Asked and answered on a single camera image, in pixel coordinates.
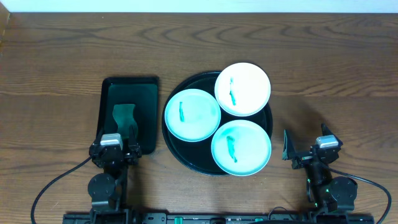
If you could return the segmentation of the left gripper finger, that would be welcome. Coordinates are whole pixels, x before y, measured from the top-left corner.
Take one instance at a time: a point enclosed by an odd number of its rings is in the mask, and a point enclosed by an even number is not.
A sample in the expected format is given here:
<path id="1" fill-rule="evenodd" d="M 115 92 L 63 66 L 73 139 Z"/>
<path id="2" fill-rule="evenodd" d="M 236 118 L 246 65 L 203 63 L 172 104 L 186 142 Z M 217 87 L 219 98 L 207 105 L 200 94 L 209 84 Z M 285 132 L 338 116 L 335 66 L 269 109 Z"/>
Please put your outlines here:
<path id="1" fill-rule="evenodd" d="M 138 149 L 138 143 L 136 140 L 136 132 L 134 130 L 133 125 L 130 125 L 130 127 L 129 127 L 128 147 L 129 147 L 129 149 Z"/>
<path id="2" fill-rule="evenodd" d="M 104 129 L 101 128 L 101 129 L 98 131 L 97 135 L 96 135 L 95 144 L 99 144 L 99 143 L 100 143 L 103 133 L 104 133 Z"/>

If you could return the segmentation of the green sponge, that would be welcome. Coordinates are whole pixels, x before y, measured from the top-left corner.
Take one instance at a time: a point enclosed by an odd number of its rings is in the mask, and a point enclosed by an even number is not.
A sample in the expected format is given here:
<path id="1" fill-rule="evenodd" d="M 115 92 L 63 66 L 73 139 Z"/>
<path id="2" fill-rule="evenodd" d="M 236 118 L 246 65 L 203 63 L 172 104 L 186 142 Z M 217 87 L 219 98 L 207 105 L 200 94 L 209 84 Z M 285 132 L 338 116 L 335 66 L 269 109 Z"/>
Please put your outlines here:
<path id="1" fill-rule="evenodd" d="M 119 133 L 122 139 L 128 139 L 130 135 L 130 128 L 133 130 L 133 134 L 137 137 L 138 126 L 134 119 L 135 104 L 119 104 L 114 105 L 113 118 L 118 126 L 117 133 Z"/>

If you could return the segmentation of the mint green plate front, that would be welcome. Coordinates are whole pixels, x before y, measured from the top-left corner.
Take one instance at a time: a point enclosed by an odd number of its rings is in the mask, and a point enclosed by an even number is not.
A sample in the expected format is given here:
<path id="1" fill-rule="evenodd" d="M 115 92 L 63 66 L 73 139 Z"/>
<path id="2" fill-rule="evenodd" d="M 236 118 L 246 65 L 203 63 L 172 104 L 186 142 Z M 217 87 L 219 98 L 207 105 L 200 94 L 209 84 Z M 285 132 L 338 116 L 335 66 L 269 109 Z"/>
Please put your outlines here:
<path id="1" fill-rule="evenodd" d="M 221 170 L 249 176 L 262 170 L 271 158 L 268 134 L 252 121 L 238 119 L 222 125 L 211 141 L 211 154 Z"/>

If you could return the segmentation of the mint green plate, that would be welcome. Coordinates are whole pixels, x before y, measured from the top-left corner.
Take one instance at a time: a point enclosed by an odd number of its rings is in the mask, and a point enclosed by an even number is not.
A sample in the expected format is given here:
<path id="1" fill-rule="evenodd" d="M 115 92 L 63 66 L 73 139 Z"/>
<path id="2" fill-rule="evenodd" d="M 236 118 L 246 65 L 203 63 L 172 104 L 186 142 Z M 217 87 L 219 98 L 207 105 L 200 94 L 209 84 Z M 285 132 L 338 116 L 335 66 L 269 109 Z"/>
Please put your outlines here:
<path id="1" fill-rule="evenodd" d="M 252 121 L 238 119 L 222 125 L 211 141 L 211 154 L 221 170 L 249 176 L 262 170 L 271 158 L 268 134 Z"/>
<path id="2" fill-rule="evenodd" d="M 198 142 L 218 129 L 221 109 L 215 97 L 208 92 L 187 89 L 169 99 L 164 119 L 173 136 L 186 142 Z"/>

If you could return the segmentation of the white plate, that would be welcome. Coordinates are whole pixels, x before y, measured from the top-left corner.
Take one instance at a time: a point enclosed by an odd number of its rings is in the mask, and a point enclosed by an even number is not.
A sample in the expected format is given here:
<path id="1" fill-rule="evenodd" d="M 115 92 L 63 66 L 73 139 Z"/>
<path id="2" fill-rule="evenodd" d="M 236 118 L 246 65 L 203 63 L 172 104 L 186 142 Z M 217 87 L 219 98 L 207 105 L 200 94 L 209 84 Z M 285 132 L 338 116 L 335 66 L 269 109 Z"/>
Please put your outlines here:
<path id="1" fill-rule="evenodd" d="M 234 63 L 218 75 L 215 98 L 220 107 L 233 116 L 251 116 L 262 110 L 271 96 L 266 72 L 255 64 Z"/>

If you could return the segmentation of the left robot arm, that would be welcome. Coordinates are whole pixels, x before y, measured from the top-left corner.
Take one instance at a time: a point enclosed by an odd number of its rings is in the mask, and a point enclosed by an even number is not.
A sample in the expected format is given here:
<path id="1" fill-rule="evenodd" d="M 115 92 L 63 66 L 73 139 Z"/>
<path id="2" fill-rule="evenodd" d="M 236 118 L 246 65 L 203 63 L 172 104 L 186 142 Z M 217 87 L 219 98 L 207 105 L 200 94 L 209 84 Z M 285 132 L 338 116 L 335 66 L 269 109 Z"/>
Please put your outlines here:
<path id="1" fill-rule="evenodd" d="M 123 140 L 119 133 L 105 134 L 102 129 L 89 148 L 92 162 L 103 172 L 92 177 L 88 184 L 91 197 L 91 223 L 138 223 L 139 215 L 127 206 L 127 173 L 136 165 L 142 151 L 133 126 Z"/>

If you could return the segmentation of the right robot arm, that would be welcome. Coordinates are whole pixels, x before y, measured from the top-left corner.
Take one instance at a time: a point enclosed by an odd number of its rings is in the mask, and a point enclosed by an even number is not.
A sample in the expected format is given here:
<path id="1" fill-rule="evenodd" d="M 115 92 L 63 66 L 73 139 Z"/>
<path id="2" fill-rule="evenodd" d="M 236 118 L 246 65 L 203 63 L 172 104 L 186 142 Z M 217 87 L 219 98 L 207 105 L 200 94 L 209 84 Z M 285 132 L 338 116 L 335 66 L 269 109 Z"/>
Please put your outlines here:
<path id="1" fill-rule="evenodd" d="M 282 159 L 291 160 L 293 169 L 305 169 L 307 175 L 307 197 L 315 204 L 308 212 L 308 220 L 317 223 L 331 222 L 333 216 L 343 216 L 354 210 L 358 184 L 349 177 L 332 177 L 329 164 L 339 158 L 343 143 L 325 124 L 321 125 L 322 135 L 315 140 L 308 151 L 298 151 L 294 147 L 288 130 L 284 130 Z"/>

